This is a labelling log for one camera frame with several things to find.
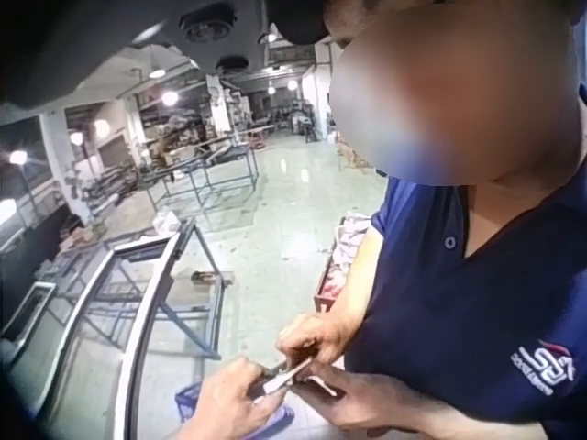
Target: shirt collar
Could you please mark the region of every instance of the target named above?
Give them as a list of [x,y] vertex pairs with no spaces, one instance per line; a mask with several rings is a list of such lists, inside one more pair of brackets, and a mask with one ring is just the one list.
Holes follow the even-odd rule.
[[587,215],[587,88],[579,89],[581,109],[581,165],[570,181],[560,188],[557,199],[569,208]]

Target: neck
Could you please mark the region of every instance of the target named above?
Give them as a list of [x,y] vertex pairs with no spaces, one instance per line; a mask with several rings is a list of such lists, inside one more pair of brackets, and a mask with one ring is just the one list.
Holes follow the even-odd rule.
[[574,104],[563,113],[559,129],[543,140],[540,154],[525,166],[488,184],[514,197],[545,198],[566,184],[581,164],[581,109],[575,95]]

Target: small tool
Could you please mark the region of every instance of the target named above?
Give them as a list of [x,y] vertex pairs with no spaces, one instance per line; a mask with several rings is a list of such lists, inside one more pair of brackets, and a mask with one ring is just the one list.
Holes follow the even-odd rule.
[[293,385],[295,376],[310,365],[312,360],[313,359],[309,357],[291,369],[287,369],[287,364],[285,362],[271,369],[263,379],[251,387],[249,390],[249,397],[255,401],[260,397],[273,394],[284,387]]

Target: navy polo shirt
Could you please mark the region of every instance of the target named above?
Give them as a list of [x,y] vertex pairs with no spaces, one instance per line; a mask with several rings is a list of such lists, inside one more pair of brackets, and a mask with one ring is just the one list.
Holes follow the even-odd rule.
[[371,302],[346,368],[492,422],[587,439],[587,164],[464,258],[467,194],[390,179]]

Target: white tiled floor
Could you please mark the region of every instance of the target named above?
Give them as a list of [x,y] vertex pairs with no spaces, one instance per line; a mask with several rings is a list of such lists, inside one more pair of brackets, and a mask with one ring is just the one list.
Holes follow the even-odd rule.
[[[313,310],[312,296],[340,217],[347,211],[372,213],[385,190],[385,179],[373,170],[345,167],[334,146],[327,143],[305,144],[301,137],[270,139],[268,148],[257,153],[257,160],[260,179],[255,192],[242,182],[242,189],[214,194],[206,204],[205,214],[191,194],[170,205],[179,216],[197,219],[217,265],[223,271],[233,271],[236,282],[228,288],[224,301],[219,339],[221,362],[203,361],[197,347],[173,323],[155,323],[139,399],[141,440],[160,439],[176,430],[179,415],[173,400],[175,392],[213,373],[231,358],[246,355],[268,367],[282,360],[274,349],[275,338],[300,312]],[[212,180],[239,175],[245,169],[243,160],[217,166],[211,171]],[[176,182],[172,190],[187,185],[184,179]],[[162,193],[162,188],[157,187],[155,192]],[[108,219],[108,235],[114,237],[148,227],[153,216],[147,195],[136,193]],[[194,240],[173,269],[175,284],[168,302],[193,303],[196,296],[205,301],[206,295],[196,295],[188,279],[194,270],[207,269],[203,252]],[[139,272],[141,278],[149,276],[144,268]],[[110,361],[100,362],[95,357],[112,356],[109,368],[115,374],[119,359],[116,354],[107,355],[103,347],[92,346],[99,343],[99,338],[93,338],[78,350],[78,356],[86,357],[94,365],[78,369],[77,377],[75,371],[71,374],[67,384],[72,390],[71,400],[65,405],[69,423],[83,421],[90,415],[83,400],[90,407],[94,403],[88,399],[99,402],[100,407],[93,408],[94,417],[111,411],[111,375],[100,373],[102,381],[95,378],[96,371]],[[88,389],[90,381],[94,391]],[[82,397],[77,390],[83,390]],[[101,393],[102,397],[92,398],[92,392]],[[293,395],[287,397],[287,402],[295,410],[295,419],[276,438],[363,438],[362,434],[342,434],[328,426]],[[86,438],[105,438],[102,430],[97,431]],[[394,434],[386,438],[403,437]]]

